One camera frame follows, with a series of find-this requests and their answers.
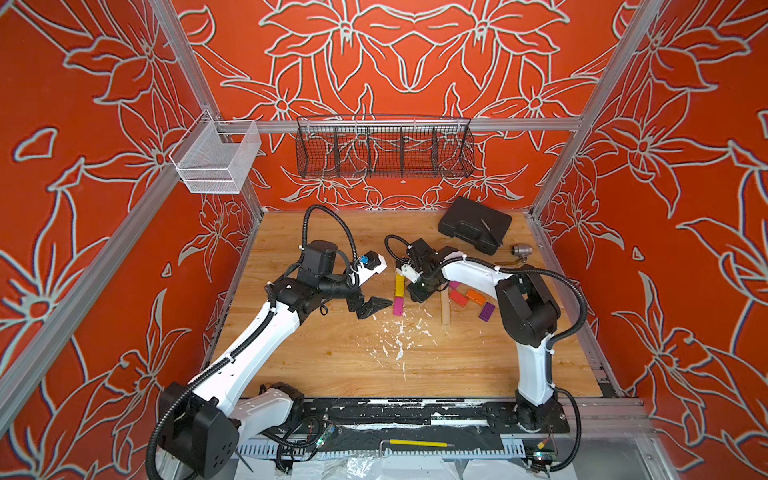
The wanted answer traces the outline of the yellow block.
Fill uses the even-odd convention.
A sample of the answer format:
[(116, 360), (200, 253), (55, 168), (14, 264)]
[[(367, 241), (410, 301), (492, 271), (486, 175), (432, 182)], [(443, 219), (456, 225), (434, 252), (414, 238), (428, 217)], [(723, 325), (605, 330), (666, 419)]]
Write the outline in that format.
[(397, 274), (395, 277), (395, 293), (397, 298), (403, 298), (405, 294), (405, 277)]

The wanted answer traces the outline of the red building block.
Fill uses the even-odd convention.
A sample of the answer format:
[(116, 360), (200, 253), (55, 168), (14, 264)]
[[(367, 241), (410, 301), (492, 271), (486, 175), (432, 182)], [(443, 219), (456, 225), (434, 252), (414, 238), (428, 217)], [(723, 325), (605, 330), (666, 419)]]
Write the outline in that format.
[(469, 302), (467, 297), (456, 290), (450, 291), (449, 298), (453, 303), (459, 305), (460, 307), (465, 307)]

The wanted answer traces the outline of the orange building block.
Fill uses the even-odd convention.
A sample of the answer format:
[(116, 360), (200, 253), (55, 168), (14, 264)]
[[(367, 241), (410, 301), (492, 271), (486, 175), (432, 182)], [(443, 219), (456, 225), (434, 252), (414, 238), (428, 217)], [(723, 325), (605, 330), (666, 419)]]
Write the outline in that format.
[(486, 297), (474, 289), (468, 289), (466, 297), (481, 306), (484, 306), (487, 303)]

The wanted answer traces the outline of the purple building block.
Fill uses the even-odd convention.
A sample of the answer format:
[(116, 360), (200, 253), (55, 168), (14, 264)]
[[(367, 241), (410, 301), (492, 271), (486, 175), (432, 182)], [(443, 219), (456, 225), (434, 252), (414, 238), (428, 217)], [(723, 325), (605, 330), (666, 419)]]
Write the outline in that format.
[(483, 305), (483, 307), (482, 307), (478, 317), (483, 322), (489, 322), (491, 320), (491, 318), (492, 318), (492, 316), (493, 316), (495, 311), (496, 311), (496, 306), (493, 303), (486, 302)]

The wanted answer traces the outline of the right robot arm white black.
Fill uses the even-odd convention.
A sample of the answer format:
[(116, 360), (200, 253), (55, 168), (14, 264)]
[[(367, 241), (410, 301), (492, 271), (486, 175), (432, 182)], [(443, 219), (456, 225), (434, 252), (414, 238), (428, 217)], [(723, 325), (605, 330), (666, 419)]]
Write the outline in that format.
[[(478, 290), (496, 301), (504, 330), (516, 343), (517, 422), (526, 431), (541, 430), (554, 414), (560, 391), (553, 381), (554, 346), (586, 324), (588, 302), (579, 287), (552, 270), (530, 265), (500, 266), (453, 247), (435, 250), (422, 239), (409, 243), (390, 234), (384, 239), (388, 252), (392, 251), (392, 240), (406, 246), (404, 257), (392, 257), (410, 282), (408, 291), (414, 301), (426, 301), (451, 282)], [(579, 306), (577, 319), (562, 332), (557, 331), (561, 310), (544, 281), (546, 277), (570, 289)]]

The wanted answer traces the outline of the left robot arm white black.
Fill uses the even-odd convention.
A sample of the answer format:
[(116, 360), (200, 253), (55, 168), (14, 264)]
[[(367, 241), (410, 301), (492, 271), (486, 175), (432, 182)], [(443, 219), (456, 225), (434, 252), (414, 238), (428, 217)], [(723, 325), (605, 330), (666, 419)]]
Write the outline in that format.
[(322, 211), (315, 204), (304, 214), (300, 256), (265, 287), (267, 299), (246, 330), (187, 384), (172, 383), (161, 396), (160, 417), (146, 447), (145, 471), (160, 478), (157, 454), (164, 451), (185, 465), (192, 477), (210, 479), (221, 471), (240, 442), (270, 435), (291, 417), (298, 395), (270, 388), (252, 401), (241, 396), (275, 350), (311, 313), (325, 311), (332, 300), (346, 302), (360, 319), (392, 306), (380, 297), (367, 298), (363, 285), (383, 273), (387, 264), (374, 251), (364, 255), (352, 245), (345, 254), (330, 241), (311, 240), (309, 223)]

